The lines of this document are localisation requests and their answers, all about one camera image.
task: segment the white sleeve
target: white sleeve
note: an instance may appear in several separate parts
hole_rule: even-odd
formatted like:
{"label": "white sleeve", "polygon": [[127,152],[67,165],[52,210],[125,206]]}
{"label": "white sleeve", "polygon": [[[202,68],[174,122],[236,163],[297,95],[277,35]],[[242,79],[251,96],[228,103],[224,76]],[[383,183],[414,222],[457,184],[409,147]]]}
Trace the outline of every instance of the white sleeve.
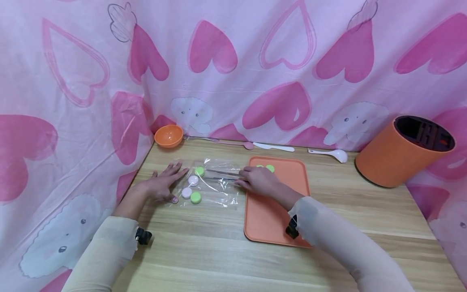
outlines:
{"label": "white sleeve", "polygon": [[415,292],[397,263],[373,240],[311,197],[289,211],[297,230],[311,245],[334,257],[361,292]]}
{"label": "white sleeve", "polygon": [[112,291],[115,280],[133,258],[138,222],[107,217],[79,259],[62,291]]}

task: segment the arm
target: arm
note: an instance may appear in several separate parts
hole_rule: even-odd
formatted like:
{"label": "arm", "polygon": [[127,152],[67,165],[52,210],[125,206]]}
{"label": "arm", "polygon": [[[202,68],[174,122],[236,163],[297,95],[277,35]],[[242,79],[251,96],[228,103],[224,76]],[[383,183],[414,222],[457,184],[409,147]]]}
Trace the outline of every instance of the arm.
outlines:
{"label": "arm", "polygon": [[112,286],[137,248],[135,240],[141,211],[149,198],[177,203],[169,191],[170,185],[185,175],[181,164],[169,165],[157,176],[131,187],[112,216],[99,227],[79,259],[62,291],[111,291]]}
{"label": "arm", "polygon": [[361,292],[413,292],[397,263],[373,240],[331,209],[280,183],[267,169],[247,167],[236,183],[275,199],[292,217],[301,236],[341,263]]}

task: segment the fork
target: fork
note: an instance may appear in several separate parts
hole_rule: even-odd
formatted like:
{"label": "fork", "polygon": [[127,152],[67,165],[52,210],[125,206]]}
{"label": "fork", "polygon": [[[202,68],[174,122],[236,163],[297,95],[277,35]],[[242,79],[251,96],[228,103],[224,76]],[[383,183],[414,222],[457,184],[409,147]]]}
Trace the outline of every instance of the fork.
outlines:
{"label": "fork", "polygon": [[206,138],[206,137],[196,137],[196,136],[188,136],[188,135],[183,135],[183,138],[185,140],[196,140],[196,139],[201,139],[201,140],[208,140],[208,141],[213,141],[213,142],[218,142],[219,139],[217,138]]}

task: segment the left hand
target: left hand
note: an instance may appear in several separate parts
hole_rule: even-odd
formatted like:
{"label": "left hand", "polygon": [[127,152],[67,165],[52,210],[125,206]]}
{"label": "left hand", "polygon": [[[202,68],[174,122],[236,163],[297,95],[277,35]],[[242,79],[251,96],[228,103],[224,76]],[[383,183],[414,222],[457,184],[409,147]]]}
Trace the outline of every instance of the left hand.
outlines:
{"label": "left hand", "polygon": [[137,186],[143,188],[156,201],[165,200],[176,204],[178,198],[172,195],[170,186],[188,172],[188,168],[180,171],[181,167],[181,162],[175,166],[170,163],[160,175],[157,175],[157,171],[155,171],[150,179],[138,183]]}

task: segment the pink curtain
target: pink curtain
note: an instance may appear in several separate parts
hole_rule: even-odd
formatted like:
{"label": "pink curtain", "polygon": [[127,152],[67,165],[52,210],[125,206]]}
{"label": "pink curtain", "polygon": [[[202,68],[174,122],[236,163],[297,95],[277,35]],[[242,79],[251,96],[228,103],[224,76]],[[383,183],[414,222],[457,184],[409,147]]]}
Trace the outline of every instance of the pink curtain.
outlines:
{"label": "pink curtain", "polygon": [[0,282],[59,291],[151,131],[362,149],[435,120],[456,152],[408,182],[467,283],[467,2],[0,4]]}

